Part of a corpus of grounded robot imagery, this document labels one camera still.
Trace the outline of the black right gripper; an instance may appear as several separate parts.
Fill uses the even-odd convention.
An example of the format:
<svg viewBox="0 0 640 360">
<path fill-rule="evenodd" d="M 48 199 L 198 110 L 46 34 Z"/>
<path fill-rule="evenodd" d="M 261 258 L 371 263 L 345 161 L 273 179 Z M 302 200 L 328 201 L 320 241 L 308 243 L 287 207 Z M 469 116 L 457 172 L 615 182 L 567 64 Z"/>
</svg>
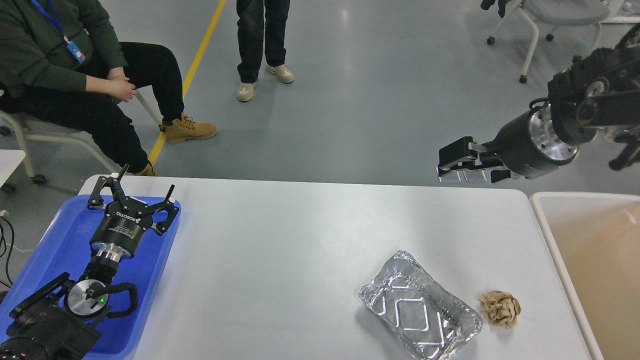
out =
<svg viewBox="0 0 640 360">
<path fill-rule="evenodd" d="M 493 152 L 472 136 L 441 148 L 437 173 L 441 183 L 497 183 L 514 173 L 535 179 L 573 162 L 578 153 L 578 145 L 556 134 L 551 107 L 537 105 L 499 130 Z"/>
</svg>

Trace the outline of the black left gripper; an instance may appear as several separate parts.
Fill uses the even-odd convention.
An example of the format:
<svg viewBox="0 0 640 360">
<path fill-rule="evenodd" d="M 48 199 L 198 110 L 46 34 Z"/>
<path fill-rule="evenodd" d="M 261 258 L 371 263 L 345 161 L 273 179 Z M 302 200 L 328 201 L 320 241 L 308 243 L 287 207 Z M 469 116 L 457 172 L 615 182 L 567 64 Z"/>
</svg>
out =
<svg viewBox="0 0 640 360">
<path fill-rule="evenodd" d="M 121 261 L 135 257 L 146 230 L 153 230 L 158 236 L 169 230 L 179 213 L 171 195 L 175 189 L 172 184 L 162 201 L 148 205 L 145 201 L 130 200 L 122 189 L 121 180 L 127 173 L 126 164 L 119 173 L 109 177 L 98 177 L 93 191 L 87 201 L 89 210 L 105 210 L 104 217 L 90 239 L 90 250 L 93 256 L 103 256 L 110 260 Z M 102 190 L 110 189 L 112 202 L 105 203 Z M 153 221 L 153 215 L 165 212 L 166 219 Z"/>
</svg>

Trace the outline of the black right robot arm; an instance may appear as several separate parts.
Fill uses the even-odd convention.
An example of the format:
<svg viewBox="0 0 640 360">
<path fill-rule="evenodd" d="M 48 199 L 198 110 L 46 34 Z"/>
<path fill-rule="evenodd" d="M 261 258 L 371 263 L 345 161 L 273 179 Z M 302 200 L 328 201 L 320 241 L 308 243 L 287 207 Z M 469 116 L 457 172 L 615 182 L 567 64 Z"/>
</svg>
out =
<svg viewBox="0 0 640 360">
<path fill-rule="evenodd" d="M 597 48 L 547 84 L 547 96 L 506 123 L 493 140 L 464 136 L 439 150 L 442 183 L 535 179 L 578 157 L 579 146 L 598 132 L 624 148 L 610 160 L 613 171 L 639 162 L 639 25 L 611 48 Z"/>
</svg>

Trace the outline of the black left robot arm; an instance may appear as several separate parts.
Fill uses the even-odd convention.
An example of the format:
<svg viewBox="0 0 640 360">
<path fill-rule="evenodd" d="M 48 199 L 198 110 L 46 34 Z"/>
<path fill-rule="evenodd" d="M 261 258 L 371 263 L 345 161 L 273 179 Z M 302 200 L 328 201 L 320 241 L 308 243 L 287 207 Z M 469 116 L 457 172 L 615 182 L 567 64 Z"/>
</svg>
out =
<svg viewBox="0 0 640 360">
<path fill-rule="evenodd" d="M 135 198 L 124 173 L 64 203 L 1 303 L 3 360 L 123 360 L 139 341 L 179 203 Z"/>
</svg>

